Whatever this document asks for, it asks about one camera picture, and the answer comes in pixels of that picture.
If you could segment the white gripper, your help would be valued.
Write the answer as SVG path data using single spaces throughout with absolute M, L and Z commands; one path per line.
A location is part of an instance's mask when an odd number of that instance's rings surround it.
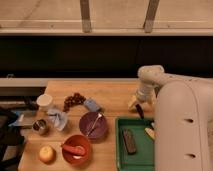
M 138 89 L 136 96 L 133 95 L 128 102 L 128 109 L 133 110 L 138 104 L 138 100 L 141 102 L 149 102 L 151 106 L 156 105 L 156 94 L 153 88 L 151 89 Z

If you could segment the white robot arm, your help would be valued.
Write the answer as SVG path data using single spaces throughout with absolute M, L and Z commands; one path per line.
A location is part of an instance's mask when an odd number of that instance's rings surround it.
M 213 78 L 168 74 L 142 66 L 139 87 L 128 107 L 154 105 L 155 171 L 213 171 Z

